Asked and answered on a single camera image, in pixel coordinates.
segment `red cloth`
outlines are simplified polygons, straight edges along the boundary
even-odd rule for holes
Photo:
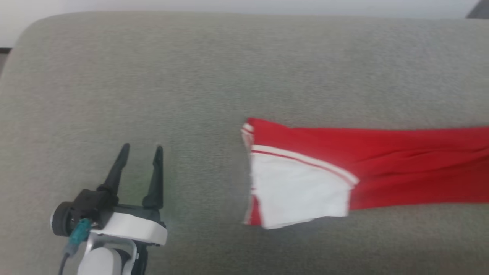
[[[337,165],[360,182],[350,209],[489,203],[489,127],[436,130],[288,128],[250,118],[253,144]],[[253,197],[251,225],[260,225]]]

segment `folded fabric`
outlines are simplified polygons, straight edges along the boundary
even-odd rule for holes
[[[242,134],[250,225],[281,228],[349,209],[489,203],[489,127],[288,128],[250,118]]]

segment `couch cushion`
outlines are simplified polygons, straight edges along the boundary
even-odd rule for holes
[[[489,24],[321,16],[78,13],[24,32],[0,81],[0,271],[54,274],[53,209],[106,177],[140,204],[165,150],[168,244],[154,274],[485,274],[487,205],[241,224],[249,116],[288,126],[489,124]],[[68,262],[74,274],[81,257]]]

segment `white cloth section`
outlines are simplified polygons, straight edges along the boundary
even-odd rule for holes
[[[354,185],[338,173],[287,157],[252,152],[251,176],[263,228],[348,215]]]
[[[250,150],[253,144],[253,134],[245,129],[241,129],[241,137],[243,138],[244,145],[248,150]]]
[[[342,176],[345,178],[351,185],[355,185],[359,182],[359,179],[355,177],[352,173],[348,172],[347,170],[338,167],[336,165],[333,165],[329,162],[323,161],[323,160],[318,160],[315,158],[308,157],[306,155],[302,155],[296,152],[291,152],[288,150],[280,149],[280,148],[275,148],[271,146],[264,146],[264,145],[252,145],[251,146],[251,151],[252,152],[264,152],[264,153],[270,153],[273,155],[277,156],[283,156],[287,158],[292,158],[296,159],[299,161],[304,162],[305,164],[313,165],[313,166],[319,166],[323,169],[330,170],[331,172]]]
[[[245,123],[243,125],[243,129],[245,129],[246,131],[248,131],[250,133],[252,133],[255,130],[255,128],[253,126],[251,126],[249,123]]]

